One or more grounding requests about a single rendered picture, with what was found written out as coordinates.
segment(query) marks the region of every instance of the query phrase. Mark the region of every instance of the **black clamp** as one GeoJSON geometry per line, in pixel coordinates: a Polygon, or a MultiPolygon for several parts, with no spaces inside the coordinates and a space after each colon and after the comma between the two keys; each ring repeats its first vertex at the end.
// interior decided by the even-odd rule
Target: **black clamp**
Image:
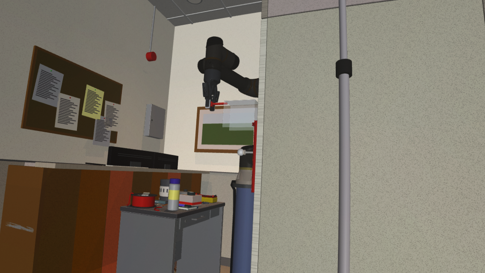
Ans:
{"type": "Polygon", "coordinates": [[[336,76],[339,78],[340,74],[349,74],[352,77],[352,61],[349,59],[340,59],[335,63],[336,76]]]}

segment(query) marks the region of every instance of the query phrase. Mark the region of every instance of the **door handle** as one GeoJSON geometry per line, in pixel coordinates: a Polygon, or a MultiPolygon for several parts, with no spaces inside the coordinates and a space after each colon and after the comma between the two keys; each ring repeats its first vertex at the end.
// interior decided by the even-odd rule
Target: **door handle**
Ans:
{"type": "Polygon", "coordinates": [[[199,218],[192,218],[192,221],[197,221],[197,220],[200,220],[200,219],[202,219],[202,218],[204,218],[204,216],[203,216],[203,215],[202,215],[202,216],[200,216],[199,218]]]}

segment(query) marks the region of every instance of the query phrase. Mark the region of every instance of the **floor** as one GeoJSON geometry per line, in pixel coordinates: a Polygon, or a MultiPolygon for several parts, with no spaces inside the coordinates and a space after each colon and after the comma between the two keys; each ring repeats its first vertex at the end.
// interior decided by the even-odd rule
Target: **floor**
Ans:
{"type": "Polygon", "coordinates": [[[221,265],[221,273],[229,273],[230,267],[221,265]]]}

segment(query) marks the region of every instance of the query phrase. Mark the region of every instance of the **blue cylindrical pedestal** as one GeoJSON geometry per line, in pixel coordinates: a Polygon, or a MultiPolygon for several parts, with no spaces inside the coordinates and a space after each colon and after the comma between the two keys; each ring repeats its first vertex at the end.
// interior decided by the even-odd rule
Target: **blue cylindrical pedestal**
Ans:
{"type": "Polygon", "coordinates": [[[237,188],[236,215],[234,215],[234,249],[232,273],[251,272],[251,247],[253,238],[254,193],[251,189],[237,188]]]}

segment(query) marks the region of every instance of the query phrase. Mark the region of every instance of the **baseboard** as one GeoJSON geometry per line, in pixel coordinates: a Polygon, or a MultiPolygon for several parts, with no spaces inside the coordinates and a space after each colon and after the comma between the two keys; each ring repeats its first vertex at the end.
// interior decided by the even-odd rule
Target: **baseboard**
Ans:
{"type": "Polygon", "coordinates": [[[231,266],[231,258],[221,257],[221,265],[231,266]]]}

